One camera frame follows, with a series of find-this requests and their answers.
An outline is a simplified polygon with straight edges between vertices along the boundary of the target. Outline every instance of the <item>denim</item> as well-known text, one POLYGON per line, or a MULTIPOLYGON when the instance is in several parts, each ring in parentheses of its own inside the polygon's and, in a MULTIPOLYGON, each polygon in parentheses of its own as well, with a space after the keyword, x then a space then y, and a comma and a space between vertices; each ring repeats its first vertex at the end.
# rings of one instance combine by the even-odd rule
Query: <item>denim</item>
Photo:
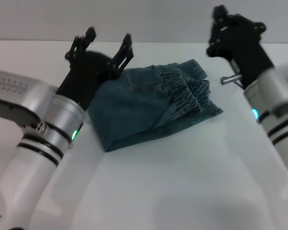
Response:
POLYGON ((106 152, 163 138, 223 110, 209 99, 207 74, 195 61, 126 69, 103 83, 88 114, 106 152))

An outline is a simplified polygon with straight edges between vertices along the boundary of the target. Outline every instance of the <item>denim fabric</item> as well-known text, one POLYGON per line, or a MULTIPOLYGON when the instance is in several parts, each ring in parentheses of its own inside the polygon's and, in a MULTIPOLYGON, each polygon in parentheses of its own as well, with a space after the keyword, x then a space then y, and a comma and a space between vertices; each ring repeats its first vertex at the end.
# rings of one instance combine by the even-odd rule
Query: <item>denim fabric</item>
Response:
POLYGON ((223 111, 195 60, 126 69, 103 83, 88 113, 106 152, 169 136, 223 111))

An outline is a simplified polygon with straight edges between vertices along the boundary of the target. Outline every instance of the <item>blue led light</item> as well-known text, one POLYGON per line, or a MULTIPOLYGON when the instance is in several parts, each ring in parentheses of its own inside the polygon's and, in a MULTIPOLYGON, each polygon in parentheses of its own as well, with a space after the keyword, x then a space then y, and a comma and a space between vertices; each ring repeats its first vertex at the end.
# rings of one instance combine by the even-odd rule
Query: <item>blue led light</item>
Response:
POLYGON ((259 112, 257 111, 257 109, 252 109, 252 113, 257 120, 259 118, 259 112))

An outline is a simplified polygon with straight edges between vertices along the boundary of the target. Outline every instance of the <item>green led light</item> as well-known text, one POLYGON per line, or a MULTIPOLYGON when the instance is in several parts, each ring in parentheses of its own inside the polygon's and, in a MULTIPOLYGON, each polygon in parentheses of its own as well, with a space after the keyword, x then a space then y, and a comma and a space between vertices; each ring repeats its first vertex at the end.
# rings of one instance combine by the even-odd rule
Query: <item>green led light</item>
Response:
POLYGON ((75 139, 75 137, 77 136, 77 134, 78 134, 78 130, 75 130, 74 133, 72 134, 72 140, 75 139))

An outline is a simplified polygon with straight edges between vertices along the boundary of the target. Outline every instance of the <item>white tabletop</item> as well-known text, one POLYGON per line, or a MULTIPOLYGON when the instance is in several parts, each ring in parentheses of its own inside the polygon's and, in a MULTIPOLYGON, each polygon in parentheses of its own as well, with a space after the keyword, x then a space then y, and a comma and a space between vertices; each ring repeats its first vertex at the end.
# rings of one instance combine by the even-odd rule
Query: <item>white tabletop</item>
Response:
MULTIPOLYGON (((0 69, 59 85, 70 42, 0 41, 0 69)), ((119 43, 92 49, 114 55, 119 43)), ((288 44, 264 46, 275 65, 288 44)), ((224 113, 182 132, 105 153, 89 121, 33 214, 30 230, 288 230, 288 172, 232 74, 206 44, 134 44, 130 67, 194 58, 224 113)), ((22 133, 0 119, 0 172, 22 133)))

